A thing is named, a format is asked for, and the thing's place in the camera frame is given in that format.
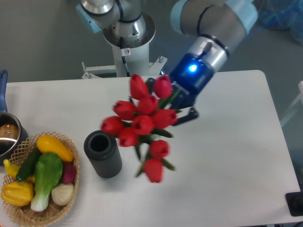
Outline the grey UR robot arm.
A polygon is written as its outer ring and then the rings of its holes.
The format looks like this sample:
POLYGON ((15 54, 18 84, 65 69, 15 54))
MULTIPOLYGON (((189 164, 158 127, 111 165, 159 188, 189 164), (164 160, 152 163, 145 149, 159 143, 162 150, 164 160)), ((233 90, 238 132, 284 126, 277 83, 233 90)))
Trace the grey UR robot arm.
MULTIPOLYGON (((139 0, 83 0, 76 6, 83 24, 93 33, 102 32, 112 46, 116 75, 134 73, 154 76, 165 63, 150 65, 149 44, 155 36, 152 18, 142 11, 139 0)), ((258 12, 250 0, 180 0, 171 10, 173 29, 196 36, 195 42, 169 74, 178 91, 174 109, 189 108, 177 120, 183 124, 198 117, 196 98, 230 54, 250 32, 258 12)))

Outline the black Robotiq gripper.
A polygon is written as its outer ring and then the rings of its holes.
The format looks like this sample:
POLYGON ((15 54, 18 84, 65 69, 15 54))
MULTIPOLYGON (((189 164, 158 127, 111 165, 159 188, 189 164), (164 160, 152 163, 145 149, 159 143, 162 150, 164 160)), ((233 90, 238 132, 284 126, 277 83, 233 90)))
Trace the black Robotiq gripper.
MULTIPOLYGON (((214 75, 212 67, 191 53, 185 54, 174 70, 169 74, 173 89, 179 93, 171 103, 172 109, 187 108, 188 112, 179 117, 173 126, 185 124, 199 117, 198 111, 193 106, 196 98, 214 75)), ((148 78, 146 85, 149 93, 153 93, 155 78, 148 78)))

